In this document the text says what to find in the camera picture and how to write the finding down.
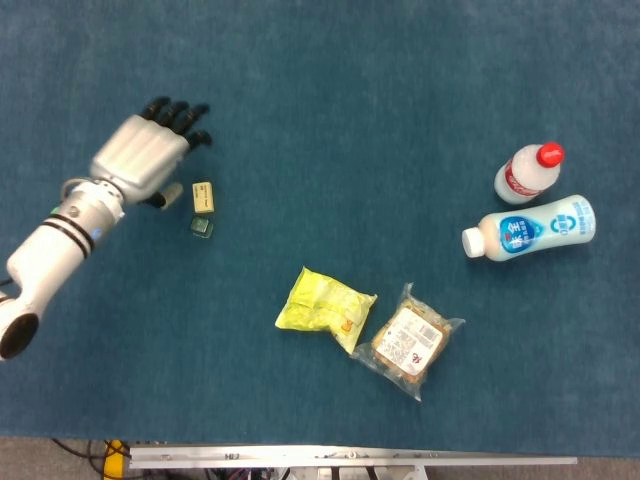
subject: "white plastic bottle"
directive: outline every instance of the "white plastic bottle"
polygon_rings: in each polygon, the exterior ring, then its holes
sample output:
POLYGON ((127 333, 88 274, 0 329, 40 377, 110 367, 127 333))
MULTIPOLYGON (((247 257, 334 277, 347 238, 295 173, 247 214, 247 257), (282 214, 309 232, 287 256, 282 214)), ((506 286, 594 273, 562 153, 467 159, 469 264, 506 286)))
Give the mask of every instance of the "white plastic bottle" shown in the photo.
POLYGON ((505 202, 526 203, 555 183, 563 161, 564 149, 557 143, 527 145, 498 170, 493 186, 505 202))
POLYGON ((468 257, 502 262, 545 248, 587 243, 596 233, 591 204, 581 195, 515 212, 491 213, 462 232, 468 257))

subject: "black fingertip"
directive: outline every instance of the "black fingertip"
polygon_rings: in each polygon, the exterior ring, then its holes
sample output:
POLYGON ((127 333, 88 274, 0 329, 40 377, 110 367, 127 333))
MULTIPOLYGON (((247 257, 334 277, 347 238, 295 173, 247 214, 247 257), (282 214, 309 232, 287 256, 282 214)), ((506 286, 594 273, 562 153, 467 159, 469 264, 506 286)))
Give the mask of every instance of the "black fingertip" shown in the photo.
POLYGON ((209 111, 209 105, 207 105, 206 103, 196 105, 195 107, 188 110, 187 113, 183 115, 182 118, 176 121, 172 130, 174 131, 174 133, 177 133, 178 135, 182 135, 193 126, 193 124, 198 120, 198 118, 200 118, 202 115, 204 115, 208 111, 209 111))
POLYGON ((170 125, 171 122, 173 122, 173 120, 176 118, 176 115, 178 115, 183 110, 186 110, 187 108, 189 108, 189 104, 187 102, 180 101, 171 104, 169 108, 167 108, 167 110, 158 119, 158 125, 162 127, 170 125))
POLYGON ((167 199, 164 198, 164 195, 162 195, 160 192, 156 192, 146 200, 143 200, 142 203, 151 205, 154 208, 162 208, 167 204, 167 199))
POLYGON ((9 360, 21 353, 33 340, 39 325, 35 313, 25 313, 16 318, 0 338, 0 356, 9 360))
POLYGON ((171 99, 169 97, 158 97, 144 108, 140 116, 145 120, 152 120, 160 109, 170 101, 171 99))
POLYGON ((187 142, 189 142, 189 149, 193 150, 199 145, 211 145, 213 143, 213 139, 211 135, 209 135, 204 130, 199 130, 195 133, 190 134, 186 137, 187 142))

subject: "white bottle cap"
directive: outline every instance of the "white bottle cap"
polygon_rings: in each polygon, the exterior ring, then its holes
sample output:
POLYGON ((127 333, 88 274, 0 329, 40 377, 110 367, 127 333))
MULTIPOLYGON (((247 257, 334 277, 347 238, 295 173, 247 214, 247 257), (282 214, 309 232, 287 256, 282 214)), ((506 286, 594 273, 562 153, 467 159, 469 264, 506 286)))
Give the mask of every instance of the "white bottle cap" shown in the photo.
POLYGON ((462 246, 469 258, 484 255, 484 237, 478 227, 467 228, 462 232, 462 246))

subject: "yellow plastic bag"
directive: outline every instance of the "yellow plastic bag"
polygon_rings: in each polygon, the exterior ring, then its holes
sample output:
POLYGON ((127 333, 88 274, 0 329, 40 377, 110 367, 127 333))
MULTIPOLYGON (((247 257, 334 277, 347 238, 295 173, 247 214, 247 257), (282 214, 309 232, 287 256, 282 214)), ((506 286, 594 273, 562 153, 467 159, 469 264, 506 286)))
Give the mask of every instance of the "yellow plastic bag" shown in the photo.
POLYGON ((305 267, 278 315, 276 327, 304 332, 329 330, 351 355, 377 298, 305 267))

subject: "bread in plastic bag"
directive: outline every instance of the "bread in plastic bag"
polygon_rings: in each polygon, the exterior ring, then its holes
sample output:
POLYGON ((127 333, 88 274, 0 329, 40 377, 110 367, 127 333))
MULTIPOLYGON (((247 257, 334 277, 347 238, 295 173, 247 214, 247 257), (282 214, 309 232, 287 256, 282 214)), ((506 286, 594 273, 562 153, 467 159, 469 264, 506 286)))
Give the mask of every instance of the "bread in plastic bag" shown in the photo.
POLYGON ((352 358, 380 373, 418 401, 428 367, 438 358, 451 334, 464 323, 446 319, 411 295, 412 283, 402 291, 396 312, 371 343, 358 345, 352 358))

